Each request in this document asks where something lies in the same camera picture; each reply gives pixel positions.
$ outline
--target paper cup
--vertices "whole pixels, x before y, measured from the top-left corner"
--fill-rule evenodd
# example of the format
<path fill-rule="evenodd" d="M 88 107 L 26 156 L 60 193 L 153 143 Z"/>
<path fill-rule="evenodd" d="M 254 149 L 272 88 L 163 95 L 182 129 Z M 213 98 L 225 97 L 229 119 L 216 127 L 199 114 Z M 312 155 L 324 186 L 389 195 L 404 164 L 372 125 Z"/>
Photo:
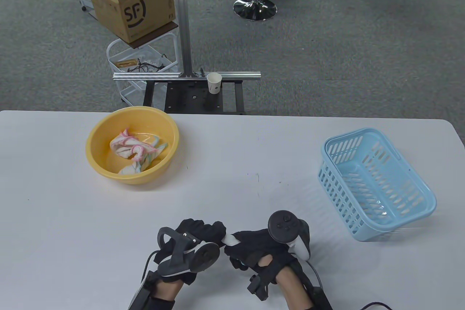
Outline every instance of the paper cup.
<path fill-rule="evenodd" d="M 211 94 L 219 93 L 219 89 L 221 87 L 221 74 L 218 73 L 209 73 L 206 76 L 206 80 L 208 82 L 208 92 Z"/>

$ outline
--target yellow bowl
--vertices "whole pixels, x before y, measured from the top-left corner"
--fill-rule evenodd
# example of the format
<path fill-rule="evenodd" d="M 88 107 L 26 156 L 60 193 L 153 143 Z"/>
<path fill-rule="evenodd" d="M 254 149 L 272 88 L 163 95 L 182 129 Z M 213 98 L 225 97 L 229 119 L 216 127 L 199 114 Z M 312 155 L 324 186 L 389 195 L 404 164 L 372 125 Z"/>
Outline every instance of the yellow bowl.
<path fill-rule="evenodd" d="M 110 149 L 110 142 L 125 129 L 143 142 L 151 143 L 154 136 L 158 136 L 158 145 L 168 143 L 166 149 L 144 172 L 118 174 L 132 160 L 114 154 Z M 104 177 L 124 184 L 144 184 L 156 179 L 168 168 L 178 143 L 178 126 L 168 114 L 155 108 L 135 106 L 113 112 L 93 128 L 87 140 L 86 156 L 93 169 Z"/>

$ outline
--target light blue basket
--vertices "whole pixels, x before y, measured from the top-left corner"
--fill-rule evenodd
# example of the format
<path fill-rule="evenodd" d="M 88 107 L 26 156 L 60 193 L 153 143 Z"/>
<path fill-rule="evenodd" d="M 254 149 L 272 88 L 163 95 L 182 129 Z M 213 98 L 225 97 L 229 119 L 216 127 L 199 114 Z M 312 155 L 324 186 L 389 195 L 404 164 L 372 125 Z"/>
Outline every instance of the light blue basket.
<path fill-rule="evenodd" d="M 318 177 L 359 241 L 429 216 L 436 197 L 380 131 L 364 128 L 328 139 Z"/>

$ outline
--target forearm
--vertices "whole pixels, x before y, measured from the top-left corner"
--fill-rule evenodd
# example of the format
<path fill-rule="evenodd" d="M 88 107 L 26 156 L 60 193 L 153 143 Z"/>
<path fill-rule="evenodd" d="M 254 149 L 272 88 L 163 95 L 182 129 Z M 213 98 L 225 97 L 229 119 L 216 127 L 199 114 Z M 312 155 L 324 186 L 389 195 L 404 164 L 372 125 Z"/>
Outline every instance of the forearm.
<path fill-rule="evenodd" d="M 178 295 L 183 285 L 184 282 L 182 282 L 181 280 L 177 280 L 174 282 L 163 282 L 160 280 L 157 282 L 157 285 L 153 290 L 151 296 L 153 298 L 158 298 L 172 302 Z"/>
<path fill-rule="evenodd" d="M 286 298 L 289 310 L 307 310 L 313 307 L 302 282 L 290 267 L 284 267 L 276 275 L 276 282 Z"/>

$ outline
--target black glove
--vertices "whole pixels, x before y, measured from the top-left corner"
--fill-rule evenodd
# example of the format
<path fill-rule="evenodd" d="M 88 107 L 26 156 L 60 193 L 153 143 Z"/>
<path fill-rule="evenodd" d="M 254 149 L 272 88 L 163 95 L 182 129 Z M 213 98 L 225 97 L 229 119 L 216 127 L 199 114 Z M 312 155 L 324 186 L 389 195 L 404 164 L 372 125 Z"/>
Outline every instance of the black glove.
<path fill-rule="evenodd" d="M 219 247 L 224 246 L 224 243 L 221 240 L 226 235 L 226 227 L 223 225 L 222 222 L 214 222 L 213 225 L 205 224 L 203 220 L 193 220 L 193 219 L 184 219 L 181 224 L 176 229 L 176 232 L 181 234 L 188 232 L 192 236 L 199 239 L 199 241 L 205 242 L 214 242 Z M 174 249 L 174 240 L 171 238 L 167 243 L 165 243 L 164 247 L 158 252 L 153 259 L 154 262 L 160 264 L 160 262 L 168 257 L 169 255 L 173 254 Z M 194 282 L 197 274 L 192 272 L 186 272 L 184 274 L 172 276 L 172 277 L 161 277 L 161 280 L 164 282 L 174 282 L 177 280 L 181 280 L 182 282 L 190 285 Z"/>
<path fill-rule="evenodd" d="M 273 257 L 272 263 L 278 271 L 296 260 L 289 253 L 289 246 L 276 242 L 267 229 L 256 232 L 236 232 L 233 236 L 240 243 L 235 246 L 226 246 L 225 253 L 230 257 L 231 264 L 236 269 L 247 270 L 251 268 L 260 274 L 266 267 L 258 266 L 258 262 L 268 254 Z"/>

